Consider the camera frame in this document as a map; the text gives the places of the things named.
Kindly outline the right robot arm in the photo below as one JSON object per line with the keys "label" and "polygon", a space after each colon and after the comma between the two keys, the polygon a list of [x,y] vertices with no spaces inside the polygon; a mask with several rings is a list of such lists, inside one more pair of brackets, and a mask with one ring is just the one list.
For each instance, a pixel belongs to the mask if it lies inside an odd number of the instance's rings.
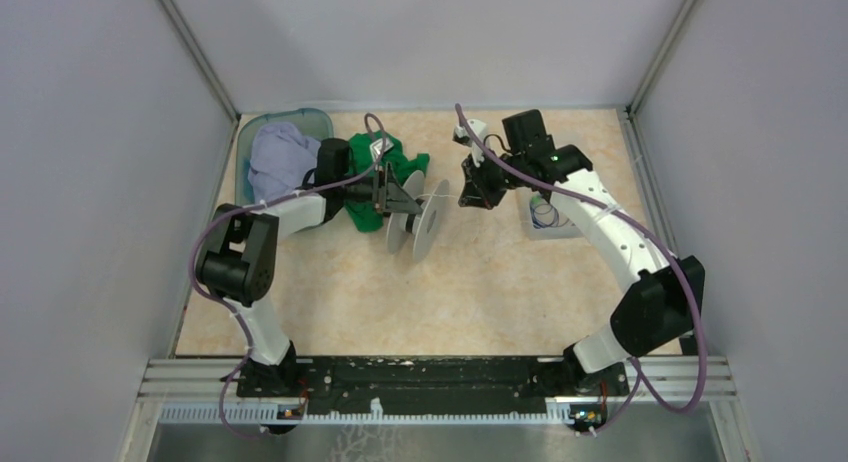
{"label": "right robot arm", "polygon": [[676,257],[622,209],[577,146],[556,146],[540,111],[507,117],[502,125],[507,149],[497,155],[481,122],[458,116],[453,139],[470,148],[462,163],[461,205],[491,210],[510,190],[537,192],[601,255],[623,292],[608,322],[564,350],[556,380],[588,394],[610,367],[698,333],[705,279],[700,261]]}

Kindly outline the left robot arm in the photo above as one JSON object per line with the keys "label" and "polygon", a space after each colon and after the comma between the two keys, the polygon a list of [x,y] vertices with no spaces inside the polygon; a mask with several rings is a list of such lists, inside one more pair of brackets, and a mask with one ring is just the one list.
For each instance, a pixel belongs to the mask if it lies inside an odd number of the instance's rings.
{"label": "left robot arm", "polygon": [[281,239],[331,221],[348,204],[368,205],[380,216],[423,214],[382,161],[390,141],[376,139],[371,165],[355,173],[349,142],[323,140],[317,165],[299,189],[253,206],[223,204],[199,237],[192,282],[203,297],[230,311],[247,341],[244,360],[227,377],[236,381],[238,396],[294,396],[305,389],[296,348],[269,299]]}

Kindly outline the white filament spool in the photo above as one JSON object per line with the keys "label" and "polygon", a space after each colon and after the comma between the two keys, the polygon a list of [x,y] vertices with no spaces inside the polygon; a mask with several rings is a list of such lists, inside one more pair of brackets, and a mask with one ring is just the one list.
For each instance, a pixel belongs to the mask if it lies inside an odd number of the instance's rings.
{"label": "white filament spool", "polygon": [[408,239],[412,239],[412,258],[422,261],[431,251],[442,220],[447,213],[446,204],[452,196],[450,182],[442,179],[435,189],[424,191],[425,174],[417,170],[404,182],[402,190],[412,198],[417,213],[392,212],[386,225],[386,248],[389,254],[398,253]]}

